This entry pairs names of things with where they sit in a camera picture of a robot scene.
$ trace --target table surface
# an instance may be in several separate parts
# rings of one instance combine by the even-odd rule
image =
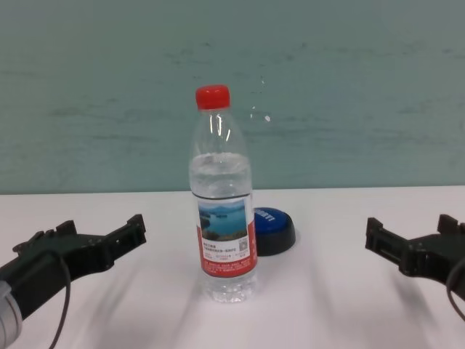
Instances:
[[[234,305],[200,292],[189,193],[0,196],[0,263],[62,221],[103,235],[141,213],[147,244],[73,282],[58,349],[462,348],[445,287],[402,276],[364,246],[367,217],[413,238],[434,233],[441,213],[465,221],[464,198],[465,187],[258,190],[254,205],[289,213],[297,243],[261,257],[257,295]],[[12,348],[47,348],[63,298],[28,318]]]

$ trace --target round blue container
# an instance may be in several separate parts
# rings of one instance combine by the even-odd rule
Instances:
[[[291,217],[279,209],[255,209],[256,249],[259,256],[273,256],[284,252],[296,242]]]

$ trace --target red bottle cap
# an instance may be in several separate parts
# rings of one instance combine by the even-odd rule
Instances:
[[[198,109],[220,109],[230,106],[230,91],[226,85],[209,85],[195,91]]]

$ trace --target green painted wall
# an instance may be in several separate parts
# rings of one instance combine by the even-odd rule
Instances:
[[[464,13],[3,0],[0,192],[187,189],[194,91],[210,83],[231,88],[255,188],[464,184]]]

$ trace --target plastic bottle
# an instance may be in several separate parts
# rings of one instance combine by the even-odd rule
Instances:
[[[195,93],[200,119],[189,166],[196,201],[203,290],[218,302],[242,302],[256,288],[251,168],[224,85]]]

